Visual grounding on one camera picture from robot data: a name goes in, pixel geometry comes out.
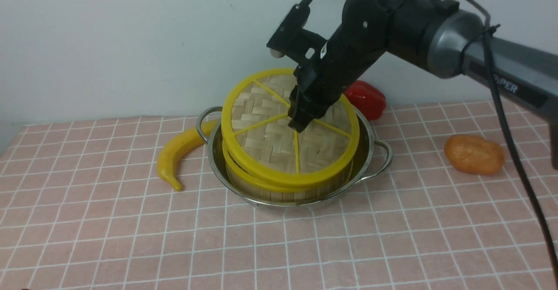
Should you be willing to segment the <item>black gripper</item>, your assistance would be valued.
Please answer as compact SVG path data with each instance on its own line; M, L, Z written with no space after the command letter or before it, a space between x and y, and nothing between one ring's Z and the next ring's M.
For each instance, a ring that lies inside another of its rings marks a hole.
M301 65L291 93L288 126L302 133L388 48L393 0L346 0L341 23L319 53Z

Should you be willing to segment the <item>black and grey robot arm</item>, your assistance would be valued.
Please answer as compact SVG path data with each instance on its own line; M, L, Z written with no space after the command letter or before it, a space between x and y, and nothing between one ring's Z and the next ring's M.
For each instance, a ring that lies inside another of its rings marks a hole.
M384 53L448 79L466 75L544 119L557 167L557 56L494 38L494 28L456 0L346 0L329 38L307 31L312 0L289 11L267 42L297 62L289 126L302 132Z

